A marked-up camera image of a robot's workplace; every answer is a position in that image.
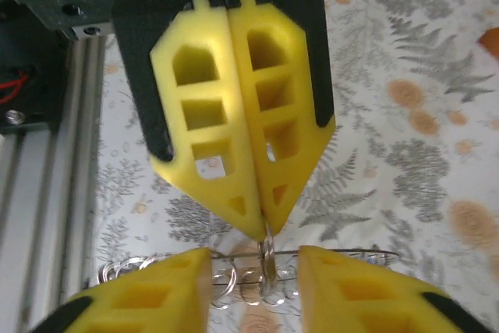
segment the red wire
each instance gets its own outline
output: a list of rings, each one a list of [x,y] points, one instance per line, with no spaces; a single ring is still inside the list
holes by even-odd
[[[11,87],[14,87],[14,89],[11,91],[11,93],[2,99],[0,99],[0,105],[4,105],[5,103],[9,103],[12,99],[14,99],[17,94],[21,91],[23,88],[23,84],[28,81],[30,78],[27,74],[24,74],[23,71],[19,71],[20,78],[17,80],[12,80],[9,82],[5,83],[0,83],[0,90],[5,90],[9,89]]]

